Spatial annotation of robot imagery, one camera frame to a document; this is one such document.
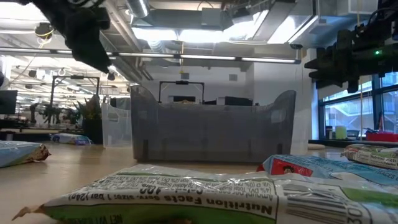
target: window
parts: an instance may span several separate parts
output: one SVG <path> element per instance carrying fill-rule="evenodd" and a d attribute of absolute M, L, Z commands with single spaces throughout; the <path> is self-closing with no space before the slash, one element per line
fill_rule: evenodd
<path fill-rule="evenodd" d="M 363 128 L 384 130 L 398 134 L 398 72 L 384 78 L 373 75 L 373 80 L 362 84 Z M 319 133 L 325 137 L 325 126 L 346 126 L 347 130 L 361 130 L 360 91 L 349 94 L 346 90 L 319 101 Z"/>
<path fill-rule="evenodd" d="M 373 99 L 362 99 L 363 128 L 373 128 Z M 361 100 L 349 100 L 325 106 L 326 126 L 346 126 L 347 130 L 361 130 Z"/>
<path fill-rule="evenodd" d="M 381 78 L 381 87 L 388 87 L 398 84 L 398 72 L 386 73 L 384 78 Z"/>
<path fill-rule="evenodd" d="M 398 91 L 384 93 L 382 101 L 384 119 L 383 122 L 380 123 L 381 127 L 379 127 L 379 129 L 398 133 L 398 113 L 396 111 L 398 108 Z"/>
<path fill-rule="evenodd" d="M 366 91 L 371 91 L 371 90 L 372 90 L 372 81 L 368 81 L 368 82 L 362 84 L 362 92 L 363 93 Z M 346 96 L 352 96 L 352 95 L 355 95 L 358 93 L 361 93 L 361 85 L 358 86 L 358 91 L 356 93 L 348 93 L 347 90 L 344 90 L 339 93 L 325 97 L 323 100 L 324 101 L 335 100 L 335 99 L 340 99 L 340 98 L 343 98 Z"/>

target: computer monitor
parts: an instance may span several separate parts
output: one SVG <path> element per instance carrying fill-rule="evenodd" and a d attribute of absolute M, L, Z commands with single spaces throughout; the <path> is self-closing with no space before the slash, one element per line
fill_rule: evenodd
<path fill-rule="evenodd" d="M 0 90 L 0 114 L 15 114 L 17 90 Z"/>

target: clear plastic container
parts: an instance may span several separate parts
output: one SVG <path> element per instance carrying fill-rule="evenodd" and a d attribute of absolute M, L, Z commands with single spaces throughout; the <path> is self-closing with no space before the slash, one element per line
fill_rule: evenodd
<path fill-rule="evenodd" d="M 131 112 L 103 103 L 102 130 L 104 147 L 132 148 Z"/>

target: red logo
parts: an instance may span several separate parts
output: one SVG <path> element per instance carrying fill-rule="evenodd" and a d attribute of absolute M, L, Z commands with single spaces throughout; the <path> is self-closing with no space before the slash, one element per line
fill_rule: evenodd
<path fill-rule="evenodd" d="M 283 175 L 288 173 L 301 174 L 306 177 L 312 175 L 312 170 L 302 166 L 291 164 L 289 162 L 282 161 L 280 159 L 274 159 L 272 161 L 271 175 Z"/>

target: table surface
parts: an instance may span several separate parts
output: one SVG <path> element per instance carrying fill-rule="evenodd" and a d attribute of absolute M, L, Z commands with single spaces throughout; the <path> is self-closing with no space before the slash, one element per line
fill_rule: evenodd
<path fill-rule="evenodd" d="M 41 205 L 117 170 L 137 164 L 132 158 L 132 149 L 129 148 L 103 149 L 102 146 L 73 146 L 52 142 L 45 144 L 52 154 L 46 161 L 0 169 L 1 223 L 57 223 L 43 214 L 27 214 L 13 222 L 11 218 L 25 206 Z M 342 149 L 328 147 L 308 151 L 308 154 L 345 160 L 345 157 L 340 157 L 341 151 Z M 230 174 L 254 172 L 257 168 L 248 165 L 190 163 L 158 165 Z"/>

